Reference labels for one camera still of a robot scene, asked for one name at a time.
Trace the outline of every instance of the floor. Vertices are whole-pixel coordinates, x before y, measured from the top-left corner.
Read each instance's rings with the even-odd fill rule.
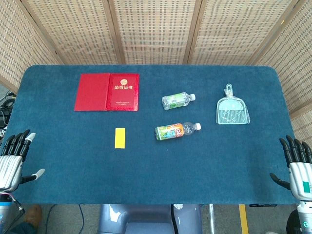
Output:
[[[41,205],[43,221],[38,234],[45,233],[47,215],[52,204]],[[84,216],[83,234],[96,234],[100,205],[81,205]],[[276,207],[249,207],[246,206],[248,230],[251,234],[265,234],[267,231],[278,234],[286,233],[286,222],[296,205],[279,205]],[[18,214],[15,206],[11,206],[10,219]],[[210,228],[209,205],[202,206],[203,233],[212,234]],[[82,217],[78,205],[57,205],[49,217],[48,234],[78,234],[82,226]],[[239,234],[242,233],[238,205],[214,205],[214,233]]]

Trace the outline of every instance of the dustpan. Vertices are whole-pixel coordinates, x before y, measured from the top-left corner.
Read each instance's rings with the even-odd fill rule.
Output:
[[[218,124],[250,123],[247,106],[242,99],[233,96],[232,85],[227,84],[224,90],[226,97],[220,99],[216,106]]]

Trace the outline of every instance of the plastic water bottle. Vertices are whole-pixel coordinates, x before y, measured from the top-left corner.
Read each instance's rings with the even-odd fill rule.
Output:
[[[175,123],[167,126],[156,127],[155,135],[157,140],[166,140],[170,138],[182,137],[183,135],[191,135],[200,129],[200,123]]]
[[[195,100],[195,94],[188,95],[183,92],[180,94],[174,94],[170,96],[164,96],[162,98],[162,105],[165,110],[173,109],[180,106],[187,106],[190,101]]]

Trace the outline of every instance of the dustpan handle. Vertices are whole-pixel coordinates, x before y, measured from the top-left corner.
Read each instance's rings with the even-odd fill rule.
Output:
[[[233,96],[233,89],[231,84],[226,85],[226,95],[232,97]]]

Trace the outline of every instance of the bottle label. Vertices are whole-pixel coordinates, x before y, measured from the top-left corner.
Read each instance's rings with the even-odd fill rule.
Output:
[[[169,109],[180,107],[185,104],[183,93],[167,96],[167,99],[169,103]]]
[[[166,140],[170,138],[181,137],[184,135],[184,128],[181,123],[175,123],[156,128],[157,140]]]

